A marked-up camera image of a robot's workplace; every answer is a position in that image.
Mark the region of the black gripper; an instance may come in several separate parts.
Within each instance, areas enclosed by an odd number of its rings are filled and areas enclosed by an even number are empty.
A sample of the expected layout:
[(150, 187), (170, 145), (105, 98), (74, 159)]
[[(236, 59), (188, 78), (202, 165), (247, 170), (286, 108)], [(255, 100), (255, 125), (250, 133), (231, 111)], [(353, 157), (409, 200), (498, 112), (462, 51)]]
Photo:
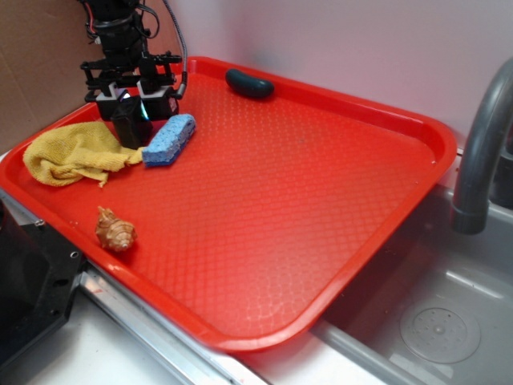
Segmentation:
[[(126, 88), (137, 85), (139, 97), (149, 120), (168, 120), (179, 111), (172, 85), (176, 76), (172, 64), (183, 62), (181, 55), (166, 51), (151, 54), (147, 40), (140, 38), (128, 47), (105, 47), (104, 58), (80, 65), (87, 78), (87, 103), (95, 103), (102, 120), (111, 121), (116, 108), (128, 95)], [(94, 90), (103, 90), (98, 95)]]

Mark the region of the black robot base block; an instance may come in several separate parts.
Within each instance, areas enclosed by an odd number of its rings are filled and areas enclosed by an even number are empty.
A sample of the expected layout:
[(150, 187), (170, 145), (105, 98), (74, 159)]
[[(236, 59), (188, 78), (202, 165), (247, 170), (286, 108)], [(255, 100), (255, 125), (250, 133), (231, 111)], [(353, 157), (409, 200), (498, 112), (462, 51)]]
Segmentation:
[(50, 225), (1, 204), (1, 369), (67, 323), (83, 253)]

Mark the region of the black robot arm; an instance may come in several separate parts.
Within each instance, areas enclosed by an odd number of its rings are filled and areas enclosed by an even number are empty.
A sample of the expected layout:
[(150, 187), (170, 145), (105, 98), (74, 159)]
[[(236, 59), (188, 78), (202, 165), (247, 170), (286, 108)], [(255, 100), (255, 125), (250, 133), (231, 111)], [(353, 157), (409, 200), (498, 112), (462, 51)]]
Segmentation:
[(166, 120), (179, 111), (178, 101), (187, 89), (188, 51), (172, 8), (164, 5), (172, 19), (180, 42), (180, 53), (167, 51), (154, 55), (148, 41), (152, 32), (143, 24), (150, 14), (160, 26), (158, 14), (144, 1), (81, 1), (86, 12), (86, 31), (98, 43), (103, 58), (85, 61), (80, 69), (86, 76), (85, 101), (95, 103), (103, 120), (111, 120), (115, 109), (136, 89), (141, 98), (143, 115), (150, 121)]

